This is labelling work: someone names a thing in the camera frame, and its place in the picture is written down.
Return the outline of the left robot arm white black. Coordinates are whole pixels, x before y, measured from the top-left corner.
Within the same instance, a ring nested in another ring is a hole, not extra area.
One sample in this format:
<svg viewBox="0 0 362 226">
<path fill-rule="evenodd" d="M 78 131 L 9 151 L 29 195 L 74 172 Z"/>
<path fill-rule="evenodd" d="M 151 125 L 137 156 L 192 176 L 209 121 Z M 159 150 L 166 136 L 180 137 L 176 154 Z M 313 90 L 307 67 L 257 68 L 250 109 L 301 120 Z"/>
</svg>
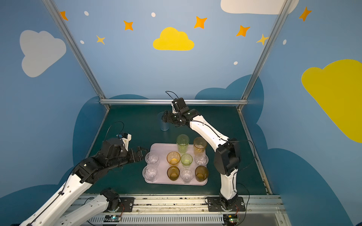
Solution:
<svg viewBox="0 0 362 226">
<path fill-rule="evenodd" d="M 144 160 L 148 149 L 138 147 L 134 151 L 128 148 L 129 142 L 130 138 L 111 138 L 103 141 L 101 149 L 77 164 L 61 188 L 21 225 L 80 226 L 101 212 L 117 211 L 122 206 L 119 194 L 107 188 L 77 210 L 63 216 L 74 201 L 109 171 Z"/>
</svg>

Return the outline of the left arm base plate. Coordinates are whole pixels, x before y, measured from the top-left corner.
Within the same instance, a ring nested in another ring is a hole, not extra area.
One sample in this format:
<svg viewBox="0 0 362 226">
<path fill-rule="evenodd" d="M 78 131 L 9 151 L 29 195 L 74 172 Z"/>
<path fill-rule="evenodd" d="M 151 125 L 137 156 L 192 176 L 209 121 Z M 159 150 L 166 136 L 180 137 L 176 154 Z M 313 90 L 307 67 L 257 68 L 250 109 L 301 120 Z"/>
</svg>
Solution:
<svg viewBox="0 0 362 226">
<path fill-rule="evenodd" d="M 109 202 L 107 211 L 114 213 L 132 212 L 134 197 L 120 197 Z"/>
</svg>

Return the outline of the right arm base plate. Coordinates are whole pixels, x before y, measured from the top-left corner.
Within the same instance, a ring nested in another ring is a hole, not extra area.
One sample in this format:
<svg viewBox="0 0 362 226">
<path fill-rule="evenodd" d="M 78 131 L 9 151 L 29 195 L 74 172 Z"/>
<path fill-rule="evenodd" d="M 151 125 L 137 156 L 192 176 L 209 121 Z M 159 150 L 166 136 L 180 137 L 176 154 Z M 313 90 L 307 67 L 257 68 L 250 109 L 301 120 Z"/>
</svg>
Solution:
<svg viewBox="0 0 362 226">
<path fill-rule="evenodd" d="M 209 212 L 245 212 L 246 203 L 242 197 L 235 196 L 231 200 L 222 197 L 208 196 L 205 198 Z"/>
</svg>

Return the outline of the tall orange glass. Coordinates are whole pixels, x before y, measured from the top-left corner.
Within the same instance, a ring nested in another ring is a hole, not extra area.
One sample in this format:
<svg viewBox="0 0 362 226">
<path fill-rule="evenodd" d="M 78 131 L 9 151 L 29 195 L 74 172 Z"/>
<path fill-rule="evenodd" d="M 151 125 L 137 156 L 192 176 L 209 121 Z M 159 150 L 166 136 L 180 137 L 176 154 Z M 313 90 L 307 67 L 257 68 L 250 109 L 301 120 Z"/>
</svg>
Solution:
<svg viewBox="0 0 362 226">
<path fill-rule="evenodd" d="M 204 153 L 207 146 L 207 142 L 202 137 L 197 137 L 193 141 L 194 154 Z"/>
</svg>

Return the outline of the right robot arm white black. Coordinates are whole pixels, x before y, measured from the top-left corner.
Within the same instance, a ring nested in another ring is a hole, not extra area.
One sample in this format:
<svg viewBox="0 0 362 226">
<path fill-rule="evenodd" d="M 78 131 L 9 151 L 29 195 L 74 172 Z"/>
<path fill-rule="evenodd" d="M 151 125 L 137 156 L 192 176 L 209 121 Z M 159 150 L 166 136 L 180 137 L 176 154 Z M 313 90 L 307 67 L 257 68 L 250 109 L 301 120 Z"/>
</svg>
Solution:
<svg viewBox="0 0 362 226">
<path fill-rule="evenodd" d="M 188 126 L 212 147 L 215 152 L 214 166 L 221 174 L 220 202 L 225 210 L 230 210 L 238 199 L 236 177 L 240 164 L 239 141 L 217 131 L 195 109 L 183 113 L 164 111 L 161 120 L 178 127 Z"/>
</svg>

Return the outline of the clear faceted glass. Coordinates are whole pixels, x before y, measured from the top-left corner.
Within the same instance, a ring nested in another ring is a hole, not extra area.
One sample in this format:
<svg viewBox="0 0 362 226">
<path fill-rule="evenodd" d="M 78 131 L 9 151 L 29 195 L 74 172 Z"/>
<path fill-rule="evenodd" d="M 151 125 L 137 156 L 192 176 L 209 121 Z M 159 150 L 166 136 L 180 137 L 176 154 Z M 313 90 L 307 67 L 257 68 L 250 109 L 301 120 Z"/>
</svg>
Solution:
<svg viewBox="0 0 362 226">
<path fill-rule="evenodd" d="M 194 161 L 199 166 L 207 166 L 209 159 L 205 153 L 198 153 L 195 155 Z"/>
<path fill-rule="evenodd" d="M 157 167 L 154 165 L 147 165 L 143 171 L 142 175 L 146 182 L 151 183 L 154 182 L 157 179 L 158 176 L 158 170 Z"/>
<path fill-rule="evenodd" d="M 160 159 L 159 155 L 157 153 L 154 153 L 154 152 L 149 152 L 145 156 L 145 162 L 147 163 L 147 165 L 158 166 L 159 165 L 159 159 Z"/>
<path fill-rule="evenodd" d="M 190 183 L 194 179 L 193 169 L 191 167 L 184 167 L 180 172 L 180 177 L 184 183 Z"/>
</svg>

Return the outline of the small green glass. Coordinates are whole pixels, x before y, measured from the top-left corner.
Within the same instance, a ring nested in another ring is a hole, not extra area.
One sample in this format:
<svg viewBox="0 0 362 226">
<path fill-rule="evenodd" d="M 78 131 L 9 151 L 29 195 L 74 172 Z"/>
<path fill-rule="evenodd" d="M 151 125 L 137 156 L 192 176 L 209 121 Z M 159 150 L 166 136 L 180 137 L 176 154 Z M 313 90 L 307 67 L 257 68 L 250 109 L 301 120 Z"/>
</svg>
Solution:
<svg viewBox="0 0 362 226">
<path fill-rule="evenodd" d="M 193 157 L 192 155 L 188 154 L 188 153 L 184 153 L 182 156 L 181 156 L 181 163 L 184 165 L 184 166 L 190 166 L 193 162 Z"/>
</svg>

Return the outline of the dark amber textured glass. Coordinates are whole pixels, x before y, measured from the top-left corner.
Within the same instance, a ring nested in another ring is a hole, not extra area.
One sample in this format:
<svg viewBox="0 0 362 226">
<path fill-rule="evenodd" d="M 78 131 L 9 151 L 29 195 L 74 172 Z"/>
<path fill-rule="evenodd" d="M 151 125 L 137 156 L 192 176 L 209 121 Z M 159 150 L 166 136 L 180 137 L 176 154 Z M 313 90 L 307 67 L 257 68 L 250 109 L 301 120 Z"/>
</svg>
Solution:
<svg viewBox="0 0 362 226">
<path fill-rule="evenodd" d="M 198 166 L 195 169 L 195 178 L 198 182 L 203 182 L 208 178 L 209 171 L 205 166 Z"/>
<path fill-rule="evenodd" d="M 176 166 L 171 166 L 167 169 L 167 176 L 171 181 L 176 181 L 180 176 L 180 169 Z"/>
</svg>

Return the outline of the tall green glass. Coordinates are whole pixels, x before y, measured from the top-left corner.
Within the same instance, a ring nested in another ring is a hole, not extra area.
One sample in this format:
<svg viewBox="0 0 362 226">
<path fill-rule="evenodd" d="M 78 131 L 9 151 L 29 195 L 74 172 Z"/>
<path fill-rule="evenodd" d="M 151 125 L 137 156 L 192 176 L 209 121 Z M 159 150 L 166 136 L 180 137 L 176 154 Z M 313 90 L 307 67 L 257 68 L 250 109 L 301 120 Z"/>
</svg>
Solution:
<svg viewBox="0 0 362 226">
<path fill-rule="evenodd" d="M 185 134 L 179 135 L 176 139 L 176 144 L 179 153 L 186 153 L 189 147 L 189 137 Z"/>
</svg>

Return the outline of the tall clear bluish glass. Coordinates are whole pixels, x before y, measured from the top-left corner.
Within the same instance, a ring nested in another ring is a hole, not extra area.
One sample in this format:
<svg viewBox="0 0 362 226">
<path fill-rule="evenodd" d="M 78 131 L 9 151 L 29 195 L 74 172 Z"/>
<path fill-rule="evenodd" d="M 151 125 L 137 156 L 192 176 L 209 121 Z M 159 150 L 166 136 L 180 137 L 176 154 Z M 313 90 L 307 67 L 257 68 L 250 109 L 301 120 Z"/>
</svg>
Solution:
<svg viewBox="0 0 362 226">
<path fill-rule="evenodd" d="M 163 115 L 164 112 L 160 112 L 157 114 L 158 124 L 160 126 L 160 129 L 162 131 L 168 131 L 169 130 L 169 123 L 163 122 Z"/>
</svg>

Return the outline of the orange short glass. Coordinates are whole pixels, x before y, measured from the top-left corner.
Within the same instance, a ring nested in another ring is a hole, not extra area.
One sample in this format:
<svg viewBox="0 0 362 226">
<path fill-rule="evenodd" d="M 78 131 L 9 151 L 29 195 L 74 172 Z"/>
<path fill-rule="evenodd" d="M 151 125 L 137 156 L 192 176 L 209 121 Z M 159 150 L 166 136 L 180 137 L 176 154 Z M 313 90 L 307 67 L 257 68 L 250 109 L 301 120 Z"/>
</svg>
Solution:
<svg viewBox="0 0 362 226">
<path fill-rule="evenodd" d="M 167 162 L 170 165 L 177 165 L 181 160 L 180 154 L 176 151 L 172 151 L 172 152 L 168 153 L 166 158 L 167 158 Z"/>
</svg>

